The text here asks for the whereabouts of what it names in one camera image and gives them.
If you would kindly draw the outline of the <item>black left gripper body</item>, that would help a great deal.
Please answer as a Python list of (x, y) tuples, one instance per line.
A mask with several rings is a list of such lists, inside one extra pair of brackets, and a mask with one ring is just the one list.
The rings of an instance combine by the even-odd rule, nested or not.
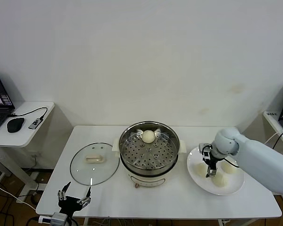
[(58, 206), (61, 208), (59, 212), (67, 216), (73, 216), (76, 211), (82, 210), (82, 205), (78, 201), (80, 201), (79, 198), (70, 196), (66, 196), (66, 200), (59, 200)]

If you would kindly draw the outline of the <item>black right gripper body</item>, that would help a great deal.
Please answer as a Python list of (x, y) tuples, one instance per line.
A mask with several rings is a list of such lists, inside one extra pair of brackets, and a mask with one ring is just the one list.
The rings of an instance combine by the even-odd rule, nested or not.
[(216, 169), (216, 164), (219, 161), (223, 160), (223, 154), (220, 153), (219, 151), (216, 150), (212, 150), (209, 152), (208, 154), (209, 159), (207, 160), (207, 165), (211, 168), (211, 169)]

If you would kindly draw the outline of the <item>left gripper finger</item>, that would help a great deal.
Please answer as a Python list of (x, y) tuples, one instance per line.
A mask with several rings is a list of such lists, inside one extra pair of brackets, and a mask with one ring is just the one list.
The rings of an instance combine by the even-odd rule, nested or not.
[(62, 190), (59, 190), (57, 193), (58, 199), (59, 200), (66, 200), (66, 191), (68, 190), (71, 182), (67, 183)]
[(81, 200), (77, 201), (77, 203), (82, 207), (86, 207), (90, 202), (91, 202), (91, 187), (89, 187), (86, 196)]

